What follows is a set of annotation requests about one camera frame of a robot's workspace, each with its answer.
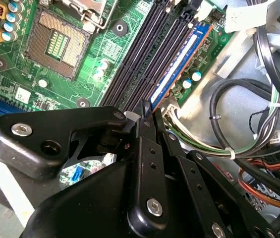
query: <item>ram slot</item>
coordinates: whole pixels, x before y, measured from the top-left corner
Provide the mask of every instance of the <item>ram slot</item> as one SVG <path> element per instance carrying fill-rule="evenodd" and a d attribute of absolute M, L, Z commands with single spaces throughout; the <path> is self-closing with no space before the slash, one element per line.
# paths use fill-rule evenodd
<path fill-rule="evenodd" d="M 117 106 L 128 90 L 130 76 L 136 73 L 152 50 L 155 40 L 165 27 L 169 14 L 165 8 L 169 0 L 155 2 L 135 37 L 127 55 L 115 74 L 101 105 Z"/>
<path fill-rule="evenodd" d="M 146 70 L 137 81 L 138 83 L 134 87 L 136 90 L 132 93 L 132 97 L 128 97 L 127 102 L 122 107 L 122 111 L 132 111 L 140 99 L 149 99 L 155 85 L 192 31 L 188 27 L 192 17 L 187 16 L 184 10 L 181 17 L 174 22 Z"/>

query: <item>cable tie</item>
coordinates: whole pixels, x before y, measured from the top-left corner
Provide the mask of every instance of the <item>cable tie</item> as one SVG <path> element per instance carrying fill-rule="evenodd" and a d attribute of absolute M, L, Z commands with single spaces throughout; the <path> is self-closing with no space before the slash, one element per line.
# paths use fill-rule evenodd
<path fill-rule="evenodd" d="M 269 108 L 280 108 L 280 103 L 269 103 L 269 106 L 268 106 Z"/>
<path fill-rule="evenodd" d="M 230 152 L 231 154 L 231 160 L 234 160 L 235 159 L 235 151 L 231 148 L 231 147 L 226 147 L 224 150 L 227 150 Z"/>
<path fill-rule="evenodd" d="M 221 119 L 221 115 L 215 115 L 215 116 L 209 117 L 209 120 L 219 120 L 219 119 Z"/>

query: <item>capacitor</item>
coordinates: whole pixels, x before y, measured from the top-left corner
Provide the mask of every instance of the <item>capacitor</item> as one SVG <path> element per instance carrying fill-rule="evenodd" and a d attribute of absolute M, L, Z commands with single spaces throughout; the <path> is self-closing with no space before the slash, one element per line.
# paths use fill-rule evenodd
<path fill-rule="evenodd" d="M 108 69 L 109 68 L 109 61 L 107 60 L 107 59 L 102 59 L 101 61 L 100 61 L 100 69 L 102 69 L 102 70 L 106 70 L 106 69 Z"/>
<path fill-rule="evenodd" d="M 18 12 L 21 13 L 24 11 L 24 5 L 22 3 L 18 3 L 18 2 L 9 2 L 9 4 L 7 5 L 7 7 L 9 8 L 9 10 L 11 12 Z"/>
<path fill-rule="evenodd" d="M 40 79 L 38 83 L 39 83 L 39 86 L 42 88 L 46 88 L 49 84 L 48 81 L 44 78 Z"/>
<path fill-rule="evenodd" d="M 15 41 L 17 39 L 17 33 L 16 32 L 3 32 L 2 38 L 4 41 Z"/>
<path fill-rule="evenodd" d="M 198 82 L 201 79 L 201 77 L 202 77 L 202 74 L 199 71 L 193 72 L 191 75 L 192 80 L 195 82 Z"/>
<path fill-rule="evenodd" d="M 94 75 L 94 80 L 100 80 L 104 75 L 105 72 L 102 69 L 97 69 L 97 72 Z"/>
<path fill-rule="evenodd" d="M 17 23 L 11 23 L 11 22 L 6 22 L 3 25 L 3 28 L 7 31 L 7 32 L 13 32 L 13 31 L 18 31 L 20 29 L 20 25 Z"/>
<path fill-rule="evenodd" d="M 184 89 L 189 89 L 192 85 L 192 81 L 189 77 L 185 78 L 184 80 L 182 80 L 182 86 Z"/>
<path fill-rule="evenodd" d="M 24 3 L 26 2 L 26 0 L 13 0 L 14 2 L 20 2 L 20 3 Z"/>
<path fill-rule="evenodd" d="M 19 14 L 19 13 L 13 13 L 13 12 L 8 12 L 6 14 L 6 19 L 9 21 L 9 22 L 21 22 L 22 21 L 22 15 Z"/>

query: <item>ram module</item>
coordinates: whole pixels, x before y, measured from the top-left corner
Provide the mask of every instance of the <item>ram module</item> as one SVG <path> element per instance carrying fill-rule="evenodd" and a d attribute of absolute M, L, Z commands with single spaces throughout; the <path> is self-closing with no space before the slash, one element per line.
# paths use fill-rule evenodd
<path fill-rule="evenodd" d="M 198 23 L 189 34 L 180 51 L 168 66 L 151 95 L 152 109 L 155 110 L 183 73 L 199 47 L 212 30 L 211 24 Z"/>
<path fill-rule="evenodd" d="M 191 32 L 193 16 L 194 14 L 192 14 L 191 10 L 186 8 L 182 10 L 179 18 L 176 19 L 165 35 L 150 63 L 144 72 L 140 74 L 139 79 L 136 81 L 134 91 L 132 91 L 132 97 L 128 97 L 127 102 L 122 108 L 123 111 L 134 110 L 142 98 L 146 100 L 150 99 L 155 85 L 163 76 L 168 65 L 174 59 Z"/>

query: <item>white connector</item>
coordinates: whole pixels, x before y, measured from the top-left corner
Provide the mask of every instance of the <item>white connector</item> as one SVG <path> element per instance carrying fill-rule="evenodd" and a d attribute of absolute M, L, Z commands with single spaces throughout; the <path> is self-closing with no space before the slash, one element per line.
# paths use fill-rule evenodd
<path fill-rule="evenodd" d="M 168 112 L 170 112 L 173 109 L 176 111 L 178 118 L 180 118 L 180 107 L 174 96 L 169 96 L 165 98 L 159 107 L 161 109 L 162 116 L 165 116 Z"/>

